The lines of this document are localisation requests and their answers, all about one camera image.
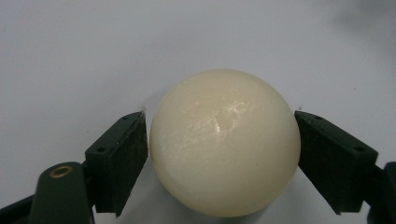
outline round object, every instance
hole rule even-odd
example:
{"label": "round object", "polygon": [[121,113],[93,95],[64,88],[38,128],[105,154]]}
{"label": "round object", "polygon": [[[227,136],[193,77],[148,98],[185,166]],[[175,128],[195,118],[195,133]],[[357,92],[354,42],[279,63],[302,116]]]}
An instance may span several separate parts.
{"label": "round object", "polygon": [[165,95],[149,149],[157,176],[181,203],[209,216],[238,217],[267,206],[290,182],[300,133],[266,82],[213,70]]}

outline white ball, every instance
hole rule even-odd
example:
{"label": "white ball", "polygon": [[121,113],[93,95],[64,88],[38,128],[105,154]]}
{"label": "white ball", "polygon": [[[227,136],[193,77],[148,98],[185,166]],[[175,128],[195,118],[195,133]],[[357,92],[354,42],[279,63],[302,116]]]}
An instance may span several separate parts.
{"label": "white ball", "polygon": [[149,149],[157,176],[181,203],[209,216],[238,217],[270,204],[290,182],[300,133],[266,82],[213,70],[165,95]]}

